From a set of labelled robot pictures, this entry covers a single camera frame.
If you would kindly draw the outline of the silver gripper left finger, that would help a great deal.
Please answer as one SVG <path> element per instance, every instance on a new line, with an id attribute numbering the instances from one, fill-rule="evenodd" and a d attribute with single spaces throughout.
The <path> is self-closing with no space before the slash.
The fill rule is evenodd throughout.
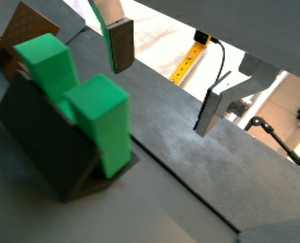
<path id="1" fill-rule="evenodd" d="M 134 21 L 125 16 L 121 0 L 87 0 L 87 2 L 101 23 L 111 69 L 118 74 L 136 60 Z"/>

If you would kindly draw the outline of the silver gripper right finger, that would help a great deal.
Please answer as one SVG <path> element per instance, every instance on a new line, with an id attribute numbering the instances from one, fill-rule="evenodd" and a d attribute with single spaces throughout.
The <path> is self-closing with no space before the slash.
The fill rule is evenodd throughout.
<path id="1" fill-rule="evenodd" d="M 209 88 L 193 130 L 204 137 L 222 119 L 233 102 L 266 90 L 281 69 L 245 54 L 237 71 L 229 71 Z"/>

